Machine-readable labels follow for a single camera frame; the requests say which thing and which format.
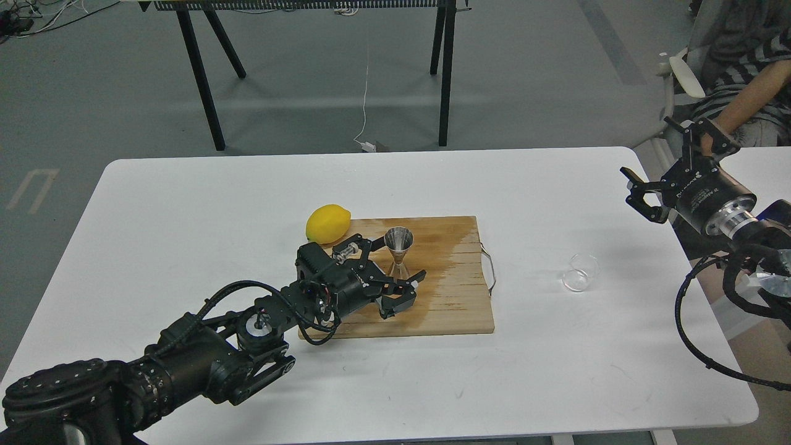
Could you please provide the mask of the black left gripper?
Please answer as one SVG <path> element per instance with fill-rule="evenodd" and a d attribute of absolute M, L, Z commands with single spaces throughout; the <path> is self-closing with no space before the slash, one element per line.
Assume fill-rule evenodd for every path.
<path fill-rule="evenodd" d="M 316 243 L 300 246 L 296 259 L 298 287 L 305 299 L 302 310 L 307 318 L 327 320 L 334 307 L 344 319 L 376 302 L 379 316 L 387 320 L 412 307 L 426 270 L 407 279 L 385 276 L 375 262 L 368 261 L 370 253 L 385 244 L 385 236 L 371 240 L 354 234 L 333 246 L 331 256 Z M 350 259 L 356 253 L 360 253 L 359 259 Z"/>

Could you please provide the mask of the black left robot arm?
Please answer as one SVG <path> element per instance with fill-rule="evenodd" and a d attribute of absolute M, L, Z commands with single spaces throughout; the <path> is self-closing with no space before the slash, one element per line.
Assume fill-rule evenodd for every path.
<path fill-rule="evenodd" d="M 20 378 L 2 401 L 2 443 L 139 444 L 136 433 L 198 396 L 245 402 L 293 368 L 290 329 L 325 333 L 308 338 L 322 345 L 369 304 L 384 319 L 413 305 L 426 271 L 388 276 L 368 257 L 385 244 L 355 234 L 326 253 L 310 242 L 297 251 L 295 282 L 232 282 L 164 329 L 138 360 L 77 360 Z"/>

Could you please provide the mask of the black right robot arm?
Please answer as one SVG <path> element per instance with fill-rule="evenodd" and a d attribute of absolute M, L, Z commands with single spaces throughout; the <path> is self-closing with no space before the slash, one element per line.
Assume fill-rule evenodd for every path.
<path fill-rule="evenodd" d="M 749 315 L 789 325 L 789 201 L 777 200 L 753 214 L 756 195 L 735 180 L 712 156 L 698 154 L 695 136 L 709 135 L 714 154 L 735 154 L 740 147 L 707 118 L 667 126 L 680 132 L 682 155 L 658 181 L 643 181 L 629 168 L 625 202 L 653 223 L 667 222 L 675 211 L 700 236 L 717 243 L 723 255 L 706 255 L 687 273 L 674 304 L 676 329 L 684 346 L 705 367 L 743 382 L 788 391 L 789 384 L 743 374 L 707 357 L 690 341 L 682 325 L 683 298 L 690 282 L 709 266 L 723 271 L 722 290 L 732 304 Z"/>

